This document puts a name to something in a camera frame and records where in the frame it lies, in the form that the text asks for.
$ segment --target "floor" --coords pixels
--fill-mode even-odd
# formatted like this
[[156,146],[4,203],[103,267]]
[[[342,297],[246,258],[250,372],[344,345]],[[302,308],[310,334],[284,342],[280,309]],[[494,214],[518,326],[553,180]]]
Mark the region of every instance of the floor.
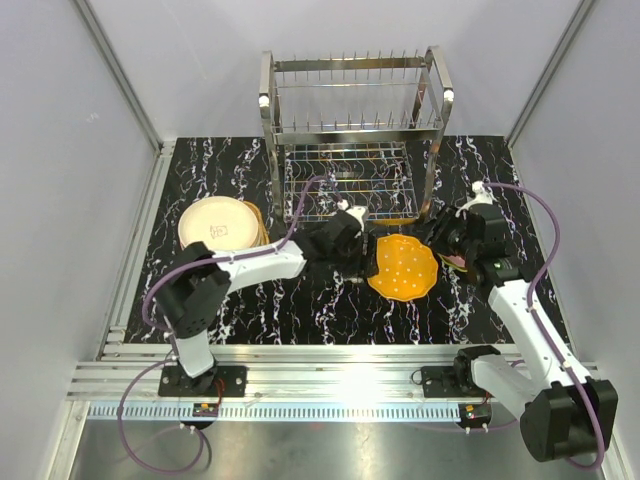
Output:
[[[197,441],[173,431],[151,443],[166,422],[128,422],[127,436],[138,455],[154,466],[176,469],[197,453]],[[526,451],[518,427],[466,436],[436,433],[425,424],[235,423],[205,430],[209,454],[191,474],[176,478],[211,480],[596,480],[562,460],[538,463]],[[166,478],[138,467],[120,444],[116,422],[85,426],[73,480]]]
[[[417,196],[424,185],[428,143],[409,143]],[[465,200],[471,182],[517,182],[502,137],[446,137],[440,151],[435,205]],[[509,221],[520,260],[533,268],[543,258],[521,196],[495,191]],[[195,200],[228,195],[254,202],[267,227],[273,208],[264,144],[256,138],[178,140],[130,314],[126,342],[162,343],[140,318],[144,294],[162,275],[179,247],[178,220]],[[567,339],[549,278],[538,295],[552,322]],[[441,265],[438,283],[421,299],[386,300],[366,284],[326,271],[294,280],[245,288],[223,304],[210,332],[215,344],[466,344],[511,342],[502,322],[451,268]]]

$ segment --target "gray floor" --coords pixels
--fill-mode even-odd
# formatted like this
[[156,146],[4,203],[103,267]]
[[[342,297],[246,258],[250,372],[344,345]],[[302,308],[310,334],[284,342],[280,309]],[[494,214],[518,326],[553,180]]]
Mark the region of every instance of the gray floor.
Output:
[[[130,444],[145,444],[166,422],[129,422]],[[409,424],[234,423],[205,430],[212,461],[203,459],[179,478],[216,480],[411,480],[411,479],[602,479],[564,461],[539,464],[526,451],[518,427],[467,437],[435,433]],[[163,468],[187,464],[197,440],[184,431],[169,433],[139,451]],[[92,420],[85,427],[74,480],[167,478],[143,471],[125,453],[114,421]]]

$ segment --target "metal dish rack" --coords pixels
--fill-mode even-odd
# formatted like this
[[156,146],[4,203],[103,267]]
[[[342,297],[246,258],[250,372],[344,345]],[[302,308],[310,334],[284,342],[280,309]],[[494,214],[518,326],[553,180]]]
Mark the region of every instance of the metal dish rack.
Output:
[[[291,220],[305,182],[322,174],[334,180],[333,187],[311,192],[302,221],[319,221],[335,211],[335,186],[350,202],[367,205],[370,220],[407,223],[429,213],[436,159],[453,106],[439,47],[424,56],[354,52],[286,61],[264,52],[259,105],[279,219]],[[405,149],[413,140],[431,140],[420,203]]]

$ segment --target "black marble table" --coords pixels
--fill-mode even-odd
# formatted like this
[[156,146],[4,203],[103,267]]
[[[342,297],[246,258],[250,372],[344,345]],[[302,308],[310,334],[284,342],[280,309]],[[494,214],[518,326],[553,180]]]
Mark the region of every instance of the black marble table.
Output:
[[[407,144],[419,201],[428,143]],[[181,138],[167,176],[126,332],[130,343],[164,342],[141,320],[144,294],[162,275],[180,245],[178,220],[195,200],[226,195],[249,200],[274,224],[269,169],[259,138]],[[438,159],[435,205],[463,203],[473,181],[518,181],[502,137],[445,137]],[[523,198],[494,191],[508,219],[518,256],[543,263]],[[217,344],[443,344],[509,343],[502,322],[449,267],[424,298],[408,303],[380,297],[366,283],[337,272],[266,282],[230,295],[210,331]],[[550,279],[538,295],[563,338],[566,329]],[[157,315],[155,307],[152,314]]]

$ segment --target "white wall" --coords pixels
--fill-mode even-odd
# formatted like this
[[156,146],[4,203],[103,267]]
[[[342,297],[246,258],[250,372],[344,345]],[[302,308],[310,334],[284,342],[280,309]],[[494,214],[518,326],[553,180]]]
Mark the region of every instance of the white wall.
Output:
[[40,479],[153,154],[68,0],[0,5],[0,477]]
[[[552,273],[578,353],[620,395],[617,425],[640,445],[640,3],[597,2],[516,143],[522,179],[557,212],[562,243]],[[535,211],[545,243],[551,225]]]
[[440,44],[448,133],[513,126],[577,0],[91,0],[163,138],[262,135],[260,53],[318,58]]

